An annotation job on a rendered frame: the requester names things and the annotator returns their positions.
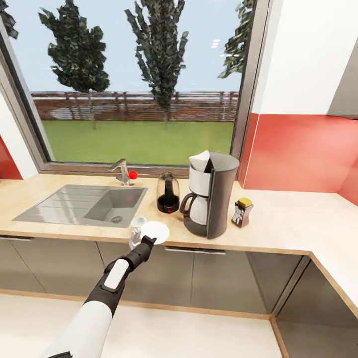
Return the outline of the saucer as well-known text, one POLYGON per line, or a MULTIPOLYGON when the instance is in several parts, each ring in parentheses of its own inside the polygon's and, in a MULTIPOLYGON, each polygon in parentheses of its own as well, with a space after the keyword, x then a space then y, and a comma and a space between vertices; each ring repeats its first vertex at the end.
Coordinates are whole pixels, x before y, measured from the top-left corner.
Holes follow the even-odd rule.
POLYGON ((140 235, 140 239, 142 239, 145 235, 151 239, 155 238, 154 245, 163 243, 169 236, 168 227, 159 221, 150 221, 144 224, 142 227, 142 233, 140 235))

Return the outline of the paper coffee filter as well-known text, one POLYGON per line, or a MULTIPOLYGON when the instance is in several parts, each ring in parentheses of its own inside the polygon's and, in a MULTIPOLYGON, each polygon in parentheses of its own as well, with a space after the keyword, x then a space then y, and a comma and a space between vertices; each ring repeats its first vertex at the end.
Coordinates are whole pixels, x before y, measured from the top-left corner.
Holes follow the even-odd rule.
POLYGON ((203 152, 202 154, 192 156, 189 158, 193 167, 200 172, 204 172, 208 161, 210 160, 210 153, 208 151, 203 152))

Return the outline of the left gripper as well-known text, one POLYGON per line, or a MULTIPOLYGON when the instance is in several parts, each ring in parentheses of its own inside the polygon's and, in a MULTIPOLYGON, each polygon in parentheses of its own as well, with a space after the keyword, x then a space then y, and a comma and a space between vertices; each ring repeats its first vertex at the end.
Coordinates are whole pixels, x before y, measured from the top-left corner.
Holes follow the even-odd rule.
POLYGON ((155 240, 145 235, 142 239, 140 239, 139 242, 141 244, 134 248, 132 251, 139 254, 141 264, 143 261, 146 262, 148 260, 155 240))

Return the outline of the coffee cup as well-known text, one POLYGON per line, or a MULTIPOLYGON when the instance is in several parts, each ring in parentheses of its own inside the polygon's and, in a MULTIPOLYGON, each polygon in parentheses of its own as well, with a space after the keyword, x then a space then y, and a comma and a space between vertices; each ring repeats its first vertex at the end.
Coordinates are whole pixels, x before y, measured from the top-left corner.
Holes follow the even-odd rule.
POLYGON ((146 224, 147 221, 143 217, 137 217, 131 221, 131 226, 133 229, 142 227, 144 224, 146 224))

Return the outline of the bottle of coffee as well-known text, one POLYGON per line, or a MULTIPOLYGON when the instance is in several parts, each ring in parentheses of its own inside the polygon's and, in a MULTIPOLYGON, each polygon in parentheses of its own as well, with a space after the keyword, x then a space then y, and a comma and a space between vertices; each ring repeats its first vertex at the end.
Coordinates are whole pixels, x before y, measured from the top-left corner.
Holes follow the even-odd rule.
POLYGON ((240 198, 235 202, 235 214, 231 221, 240 228, 249 225, 249 213, 253 207, 254 205, 252 205, 252 202, 249 199, 246 199, 245 197, 240 198))

